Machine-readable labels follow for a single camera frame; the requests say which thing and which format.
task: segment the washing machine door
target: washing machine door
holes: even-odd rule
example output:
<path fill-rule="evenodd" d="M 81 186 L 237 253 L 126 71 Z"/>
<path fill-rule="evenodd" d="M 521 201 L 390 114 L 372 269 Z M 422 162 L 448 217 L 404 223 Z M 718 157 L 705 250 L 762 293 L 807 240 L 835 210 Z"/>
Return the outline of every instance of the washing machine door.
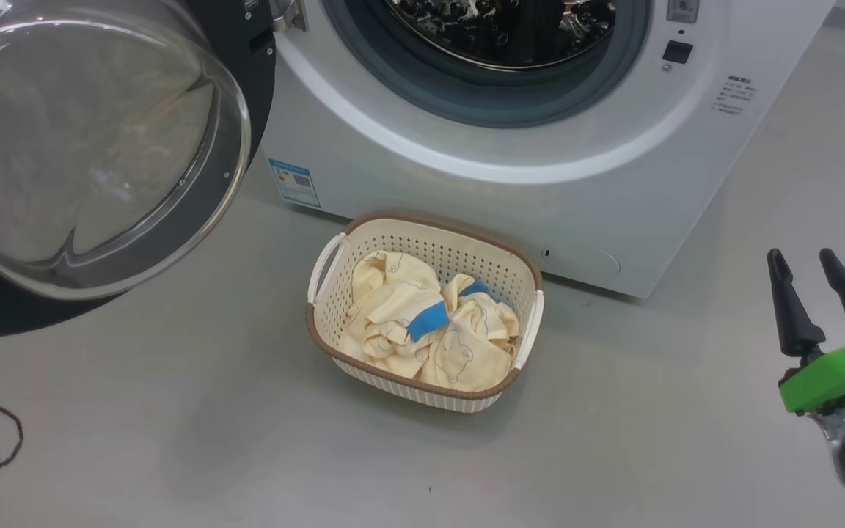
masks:
<path fill-rule="evenodd" d="M 0 0 L 0 334 L 96 307 L 212 230 L 273 50 L 265 0 Z"/>

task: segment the laundry basket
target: laundry basket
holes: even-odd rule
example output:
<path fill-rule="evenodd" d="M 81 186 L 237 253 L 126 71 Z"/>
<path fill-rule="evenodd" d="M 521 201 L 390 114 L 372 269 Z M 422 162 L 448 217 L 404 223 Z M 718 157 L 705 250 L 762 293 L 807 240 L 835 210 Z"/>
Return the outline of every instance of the laundry basket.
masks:
<path fill-rule="evenodd" d="M 516 357 L 507 377 L 490 389 L 462 392 L 409 380 L 338 351 L 338 341 L 348 326 L 346 313 L 354 303 L 351 297 L 354 266 L 376 250 L 412 254 L 432 266 L 442 284 L 456 274 L 469 274 L 486 285 L 493 298 L 509 305 L 517 314 L 522 331 L 514 343 Z M 358 380 L 398 397 L 448 411 L 479 412 L 497 401 L 527 363 L 543 317 L 543 306 L 540 271 L 519 251 L 435 221 L 377 213 L 353 221 L 318 255 L 308 285 L 307 317 L 312 338 L 338 367 Z"/>

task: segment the clothing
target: clothing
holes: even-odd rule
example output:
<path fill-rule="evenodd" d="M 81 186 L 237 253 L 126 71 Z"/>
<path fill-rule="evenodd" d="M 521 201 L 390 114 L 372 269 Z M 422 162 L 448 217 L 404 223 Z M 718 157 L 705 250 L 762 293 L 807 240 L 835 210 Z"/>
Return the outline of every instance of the clothing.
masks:
<path fill-rule="evenodd" d="M 355 304 L 338 345 L 351 357 L 405 378 L 413 378 L 429 358 L 433 331 L 449 322 L 439 278 L 409 254 L 376 251 L 356 264 Z M 420 314 L 423 320 L 416 321 Z M 413 334 L 411 324 L 416 322 Z"/>
<path fill-rule="evenodd" d="M 499 384 L 510 372 L 511 341 L 520 335 L 520 324 L 507 304 L 497 303 L 486 291 L 463 274 L 443 288 L 450 322 L 431 348 L 420 381 L 476 392 Z"/>
<path fill-rule="evenodd" d="M 356 264 L 355 302 L 338 348 L 374 367 L 459 391 L 489 389 L 506 377 L 517 316 L 474 278 L 439 278 L 409 254 L 375 251 Z"/>

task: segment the wire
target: wire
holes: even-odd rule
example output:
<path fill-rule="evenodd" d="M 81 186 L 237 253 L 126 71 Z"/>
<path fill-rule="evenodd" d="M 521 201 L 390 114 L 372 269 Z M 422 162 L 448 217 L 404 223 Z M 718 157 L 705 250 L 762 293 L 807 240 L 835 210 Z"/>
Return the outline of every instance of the wire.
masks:
<path fill-rule="evenodd" d="M 11 418 L 13 422 L 15 422 L 15 428 L 18 429 L 18 443 L 15 444 L 15 448 L 12 449 L 11 455 L 8 458 L 4 459 L 4 461 L 0 461 L 0 468 L 11 464 L 11 461 L 17 457 L 18 452 L 21 451 L 21 445 L 24 444 L 24 428 L 21 427 L 21 420 L 17 417 L 14 412 L 7 410 L 0 405 L 0 412 L 1 414 L 6 415 L 6 417 Z"/>

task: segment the floor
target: floor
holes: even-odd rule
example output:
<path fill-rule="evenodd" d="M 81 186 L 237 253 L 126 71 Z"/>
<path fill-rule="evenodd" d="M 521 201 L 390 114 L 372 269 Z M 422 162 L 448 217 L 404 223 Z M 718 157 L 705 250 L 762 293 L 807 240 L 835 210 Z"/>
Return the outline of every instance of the floor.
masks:
<path fill-rule="evenodd" d="M 241 197 L 170 273 L 0 339 L 26 424 L 0 526 L 845 528 L 816 426 L 786 414 L 765 251 L 829 350 L 845 263 L 845 30 L 825 27 L 647 301 L 550 284 L 527 369 L 464 417 L 343 375 L 305 330 L 335 221 Z M 265 184 L 264 164 L 249 186 Z M 12 432 L 0 420 L 0 449 Z"/>

